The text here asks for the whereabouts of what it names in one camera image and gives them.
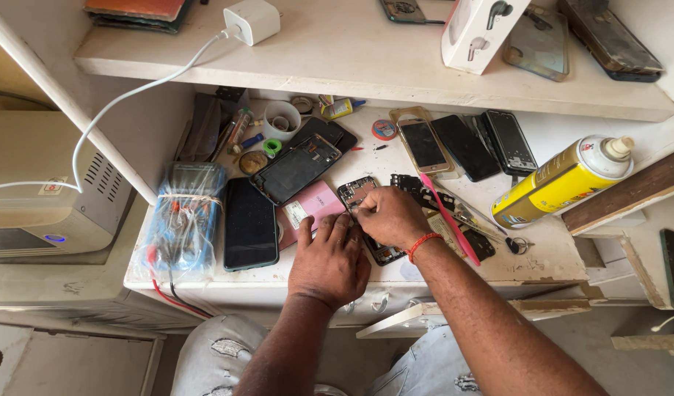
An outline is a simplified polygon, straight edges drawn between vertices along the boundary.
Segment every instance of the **light blue jeans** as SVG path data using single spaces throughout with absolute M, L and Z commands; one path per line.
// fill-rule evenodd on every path
M 171 396 L 231 396 L 268 330 L 242 315 L 209 319 L 188 336 Z M 365 396 L 480 395 L 449 326 L 430 330 Z

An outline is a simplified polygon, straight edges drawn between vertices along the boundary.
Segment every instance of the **red wire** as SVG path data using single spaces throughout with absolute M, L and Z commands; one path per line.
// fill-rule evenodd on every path
M 154 289 L 156 289 L 156 292 L 158 292 L 158 293 L 161 295 L 161 297 L 163 297 L 166 301 L 170 302 L 171 304 L 175 304 L 175 305 L 177 305 L 177 306 L 179 306 L 179 307 L 183 307 L 183 308 L 185 308 L 185 309 L 187 309 L 187 310 L 189 310 L 189 311 L 195 312 L 196 314 L 198 314 L 198 315 L 200 315 L 200 316 L 202 316 L 202 317 L 204 317 L 204 318 L 210 319 L 210 317 L 209 317 L 208 315 L 205 315 L 205 314 L 202 313 L 202 312 L 196 311 L 196 310 L 190 308 L 189 306 L 187 306 L 187 305 L 185 305 L 185 304 L 181 304 L 180 302 L 171 300 L 170 298 L 168 298 L 168 296 L 166 296 L 164 293 L 161 292 L 161 289 L 159 289 L 159 286 L 158 286 L 158 284 L 156 283 L 156 280 L 153 279 L 153 278 L 152 278 L 151 280 L 152 280 L 153 283 L 154 283 Z

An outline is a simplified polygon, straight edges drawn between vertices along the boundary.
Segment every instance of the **man's right hand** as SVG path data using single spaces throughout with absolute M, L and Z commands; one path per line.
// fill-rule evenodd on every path
M 364 232 L 382 245 L 410 249 L 432 232 L 420 205 L 395 186 L 372 190 L 353 213 Z

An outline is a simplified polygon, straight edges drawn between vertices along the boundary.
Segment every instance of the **plastic bag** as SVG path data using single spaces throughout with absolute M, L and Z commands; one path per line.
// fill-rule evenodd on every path
M 222 104 L 214 95 L 196 94 L 192 126 L 187 135 L 181 161 L 206 161 L 217 146 L 222 122 Z
M 167 165 L 145 241 L 132 259 L 137 278 L 173 283 L 212 279 L 225 184 L 219 164 Z

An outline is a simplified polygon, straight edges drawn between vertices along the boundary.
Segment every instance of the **white plastic cup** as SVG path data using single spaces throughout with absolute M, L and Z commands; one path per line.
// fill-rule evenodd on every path
M 279 131 L 287 132 L 288 129 L 290 129 L 290 122 L 288 122 L 288 120 L 285 119 L 285 117 L 279 116 L 273 119 L 273 122 L 271 122 L 271 126 Z
M 288 122 L 289 131 L 280 131 L 279 129 L 274 128 L 270 121 L 274 124 L 276 119 L 278 119 L 279 126 L 284 126 L 280 118 L 284 118 Z M 297 133 L 300 129 L 300 112 L 297 111 L 295 106 L 288 102 L 275 101 L 271 102 L 266 106 L 266 112 L 263 114 L 263 136 L 266 139 L 278 139 L 281 143 L 288 143 L 290 139 Z

